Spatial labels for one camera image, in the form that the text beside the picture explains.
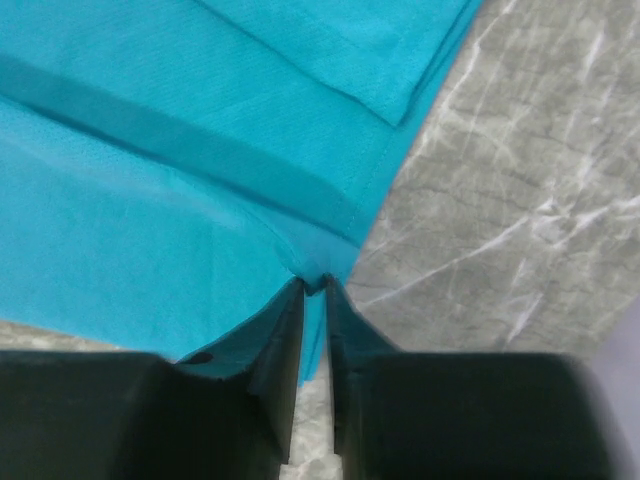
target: black plastic object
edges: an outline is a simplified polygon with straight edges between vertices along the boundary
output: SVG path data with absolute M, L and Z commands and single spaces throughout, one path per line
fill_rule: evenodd
M 144 353 L 0 352 L 0 478 L 276 479 L 286 463 L 302 282 L 170 364 Z
M 345 480 L 617 478 L 568 358 L 400 352 L 332 279 L 327 315 Z
M 335 280 L 324 287 L 345 480 L 617 478 L 570 359 L 401 352 Z M 0 352 L 0 480 L 278 478 L 303 289 L 292 281 L 176 364 L 144 353 Z

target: turquoise shirt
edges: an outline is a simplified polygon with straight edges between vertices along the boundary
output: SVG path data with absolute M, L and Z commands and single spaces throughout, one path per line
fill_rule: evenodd
M 177 359 L 346 281 L 480 3 L 4 1 L 0 318 Z

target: marble surface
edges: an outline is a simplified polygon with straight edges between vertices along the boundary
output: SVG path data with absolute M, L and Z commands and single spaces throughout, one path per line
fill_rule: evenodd
M 640 292 L 640 3 L 487 0 L 349 285 L 407 349 L 590 357 Z M 113 348 L 0 323 L 0 348 Z M 282 478 L 339 477 L 328 377 Z

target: small hole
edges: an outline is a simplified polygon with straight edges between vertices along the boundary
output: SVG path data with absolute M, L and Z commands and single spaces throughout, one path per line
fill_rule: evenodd
M 200 365 L 201 363 L 207 363 L 212 359 L 213 355 L 211 355 L 209 352 L 198 352 L 189 360 L 186 360 L 182 363 L 185 363 L 187 365 Z

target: folded cloth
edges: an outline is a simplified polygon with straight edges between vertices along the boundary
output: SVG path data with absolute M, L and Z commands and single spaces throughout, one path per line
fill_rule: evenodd
M 346 281 L 480 3 L 4 2 L 0 317 L 179 358 Z

